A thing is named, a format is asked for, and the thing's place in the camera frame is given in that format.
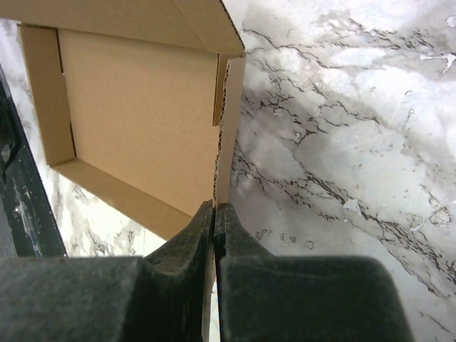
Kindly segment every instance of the open cardboard box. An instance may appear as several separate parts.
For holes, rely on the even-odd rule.
[[[227,201],[244,45],[220,0],[0,0],[46,162],[169,239]]]

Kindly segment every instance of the box lid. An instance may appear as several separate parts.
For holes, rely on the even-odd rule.
[[[0,16],[213,53],[244,52],[220,0],[0,0]]]

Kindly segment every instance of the marble surface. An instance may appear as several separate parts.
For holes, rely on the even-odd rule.
[[[230,195],[243,225],[278,255],[379,259],[415,340],[456,341],[456,2],[225,4],[248,58]],[[12,21],[0,63],[68,253],[163,244],[45,166]]]

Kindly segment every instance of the white marble table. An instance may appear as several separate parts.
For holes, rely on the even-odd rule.
[[[231,191],[244,226],[278,255],[379,259],[416,341],[456,341],[456,2],[225,4],[248,54]],[[69,255],[163,244],[46,167],[11,21],[0,63]]]

